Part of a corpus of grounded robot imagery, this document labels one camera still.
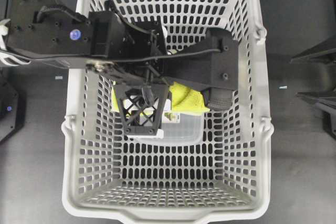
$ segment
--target white cable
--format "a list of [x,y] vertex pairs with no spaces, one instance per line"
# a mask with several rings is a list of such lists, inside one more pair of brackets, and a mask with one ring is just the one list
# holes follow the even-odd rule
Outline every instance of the white cable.
[[[6,26],[6,24],[9,21],[10,21],[10,19],[3,19],[3,20],[0,21],[0,48],[2,50],[7,50],[5,40],[4,40],[3,37],[8,35],[8,27]],[[20,60],[20,59],[16,58],[15,56],[5,54],[4,52],[0,52],[0,61],[3,64],[5,64],[6,66],[9,66],[9,67],[16,67],[16,66],[19,66],[19,65],[30,64],[30,61]]]

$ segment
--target black metal bracket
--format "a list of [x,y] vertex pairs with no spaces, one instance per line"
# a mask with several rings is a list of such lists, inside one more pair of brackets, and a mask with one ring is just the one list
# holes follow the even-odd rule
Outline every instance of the black metal bracket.
[[0,74],[0,142],[17,129],[19,95]]
[[290,63],[336,63],[336,36],[294,56]]
[[336,139],[336,92],[300,92],[297,97],[329,115],[330,121],[324,130]]
[[[165,84],[151,84],[144,91],[145,86],[130,87],[125,84],[113,86],[120,112],[121,122],[126,135],[156,135],[161,126],[163,108],[169,93],[169,86]],[[127,108],[124,101],[129,100],[131,105]],[[152,112],[146,114],[145,110],[151,108]]]

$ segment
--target yellow cloth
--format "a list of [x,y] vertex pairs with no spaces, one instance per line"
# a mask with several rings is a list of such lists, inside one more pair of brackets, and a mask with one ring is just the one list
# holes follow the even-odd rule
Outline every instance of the yellow cloth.
[[[187,86],[174,82],[169,91],[172,93],[172,112],[187,114],[202,114],[210,111],[204,105],[204,99],[200,92]],[[112,89],[112,109],[119,112],[116,95]]]

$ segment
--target clear plastic container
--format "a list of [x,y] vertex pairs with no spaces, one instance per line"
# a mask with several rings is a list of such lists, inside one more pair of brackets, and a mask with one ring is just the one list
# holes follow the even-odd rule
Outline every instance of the clear plastic container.
[[204,115],[180,114],[180,123],[162,123],[164,138],[134,138],[143,144],[184,146],[199,144],[203,139]]

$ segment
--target screw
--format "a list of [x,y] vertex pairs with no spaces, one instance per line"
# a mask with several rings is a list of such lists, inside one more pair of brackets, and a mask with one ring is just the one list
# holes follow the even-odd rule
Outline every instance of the screw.
[[223,80],[227,81],[229,79],[229,75],[227,73],[222,74]]
[[78,29],[74,29],[70,32],[69,36],[71,40],[78,40],[81,37],[81,32]]

